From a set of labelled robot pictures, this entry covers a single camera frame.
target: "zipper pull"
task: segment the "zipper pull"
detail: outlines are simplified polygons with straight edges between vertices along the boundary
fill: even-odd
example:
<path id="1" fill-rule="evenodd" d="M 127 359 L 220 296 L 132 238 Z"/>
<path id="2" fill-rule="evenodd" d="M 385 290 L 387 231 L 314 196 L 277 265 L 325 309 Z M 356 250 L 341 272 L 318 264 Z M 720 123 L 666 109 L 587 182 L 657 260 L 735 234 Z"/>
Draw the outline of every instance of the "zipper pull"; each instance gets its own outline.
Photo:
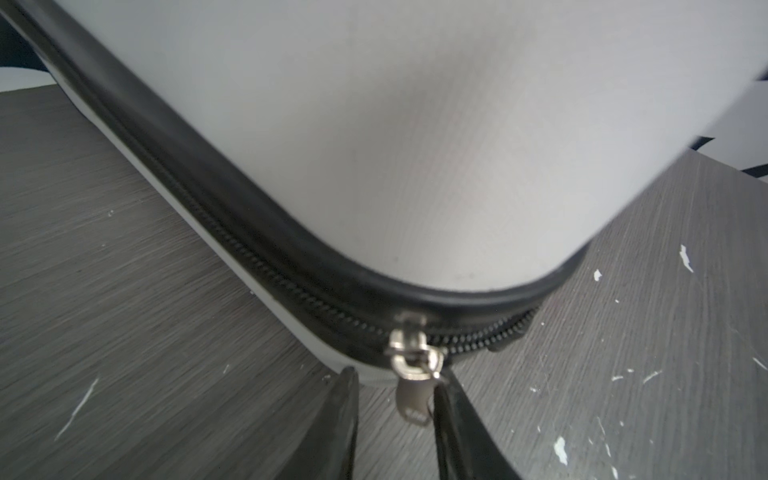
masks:
<path id="1" fill-rule="evenodd" d="M 389 334 L 392 370 L 399 380 L 395 401 L 400 415 L 410 423 L 426 427 L 432 422 L 429 399 L 441 382 L 445 354 L 427 344 L 424 332 L 395 329 Z"/>

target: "wood grain surface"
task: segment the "wood grain surface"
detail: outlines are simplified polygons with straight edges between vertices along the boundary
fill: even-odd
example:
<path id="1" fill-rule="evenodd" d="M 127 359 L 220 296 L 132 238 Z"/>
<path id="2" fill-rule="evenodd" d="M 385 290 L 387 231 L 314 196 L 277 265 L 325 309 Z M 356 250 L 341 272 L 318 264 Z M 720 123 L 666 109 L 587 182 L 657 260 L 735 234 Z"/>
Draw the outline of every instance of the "wood grain surface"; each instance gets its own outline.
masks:
<path id="1" fill-rule="evenodd" d="M 57 87 L 0 94 L 0 164 L 0 477 L 272 478 L 331 372 Z M 747 480 L 768 478 L 758 362 L 768 185 L 688 152 L 526 338 L 456 374 L 525 478 Z M 361 389 L 355 477 L 437 478 L 393 403 Z"/>

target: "metal zipper pull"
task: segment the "metal zipper pull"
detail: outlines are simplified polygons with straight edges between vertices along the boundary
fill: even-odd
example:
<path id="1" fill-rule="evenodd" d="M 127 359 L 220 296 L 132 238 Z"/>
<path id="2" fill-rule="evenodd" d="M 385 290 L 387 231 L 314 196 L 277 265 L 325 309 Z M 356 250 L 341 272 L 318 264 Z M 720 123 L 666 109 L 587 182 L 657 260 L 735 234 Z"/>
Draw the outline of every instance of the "metal zipper pull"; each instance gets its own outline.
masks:
<path id="1" fill-rule="evenodd" d="M 400 415 L 410 423 L 426 427 L 432 421 L 429 399 L 441 381 L 445 354 L 427 344 L 424 332 L 400 329 L 389 334 L 389 354 L 392 370 L 400 377 L 395 393 Z"/>

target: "white scratch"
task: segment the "white scratch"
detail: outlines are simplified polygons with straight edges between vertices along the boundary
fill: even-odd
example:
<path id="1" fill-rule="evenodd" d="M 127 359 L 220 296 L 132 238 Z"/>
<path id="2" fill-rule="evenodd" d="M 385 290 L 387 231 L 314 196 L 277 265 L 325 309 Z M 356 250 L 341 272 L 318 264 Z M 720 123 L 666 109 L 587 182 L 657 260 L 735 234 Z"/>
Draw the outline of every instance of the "white scratch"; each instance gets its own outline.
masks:
<path id="1" fill-rule="evenodd" d="M 680 245 L 680 258 L 683 259 L 683 265 L 691 272 L 694 272 L 694 269 L 690 268 L 690 259 L 688 258 L 687 249 L 685 248 L 685 245 Z"/>
<path id="2" fill-rule="evenodd" d="M 565 439 L 558 437 L 558 440 L 554 443 L 554 454 L 560 459 L 560 463 L 563 465 L 568 464 L 568 454 L 565 453 Z"/>
<path id="3" fill-rule="evenodd" d="M 756 363 L 757 365 L 759 365 L 759 366 L 760 366 L 760 368 L 762 368 L 763 370 L 768 370 L 768 367 L 766 367 L 765 365 L 763 365 L 763 363 L 762 363 L 761 361 L 759 361 L 759 360 L 757 359 L 757 357 L 755 357 L 755 356 L 754 356 L 754 357 L 752 357 L 752 360 L 754 360 L 754 361 L 755 361 L 755 363 Z"/>
<path id="4" fill-rule="evenodd" d="M 654 377 L 655 377 L 656 375 L 658 375 L 659 373 L 661 373 L 661 370 L 657 370 L 656 372 L 653 372 L 653 373 L 651 373 L 649 376 L 645 377 L 645 378 L 643 379 L 643 385 L 645 385 L 645 382 L 647 382 L 648 380 L 650 380 L 650 379 L 654 378 Z"/>
<path id="5" fill-rule="evenodd" d="M 96 383 L 98 382 L 98 377 L 96 377 L 96 380 L 91 384 L 90 387 L 88 387 L 88 391 L 85 393 L 85 396 L 83 399 L 78 403 L 78 406 L 74 408 L 74 412 L 72 412 L 72 415 L 69 416 L 69 422 L 67 422 L 67 425 L 64 425 L 64 428 L 59 431 L 58 434 L 56 434 L 56 437 L 53 439 L 55 442 L 58 440 L 58 438 L 61 436 L 62 433 L 66 432 L 70 425 L 72 425 L 72 422 L 74 421 L 74 416 L 80 412 L 80 409 L 83 408 L 83 405 L 88 401 L 88 397 L 91 396 L 91 394 L 94 392 L 94 387 L 96 386 Z"/>

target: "zipper pull tab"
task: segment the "zipper pull tab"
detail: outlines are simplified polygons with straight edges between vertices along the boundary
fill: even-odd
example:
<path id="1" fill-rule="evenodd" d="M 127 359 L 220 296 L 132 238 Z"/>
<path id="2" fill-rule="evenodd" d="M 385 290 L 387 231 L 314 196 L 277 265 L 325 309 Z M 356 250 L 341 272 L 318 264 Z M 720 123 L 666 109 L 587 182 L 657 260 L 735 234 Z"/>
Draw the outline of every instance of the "zipper pull tab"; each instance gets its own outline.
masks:
<path id="1" fill-rule="evenodd" d="M 441 381 L 445 354 L 427 344 L 424 332 L 395 329 L 389 335 L 392 370 L 399 378 L 395 401 L 400 415 L 410 423 L 426 427 L 432 421 L 429 399 Z"/>

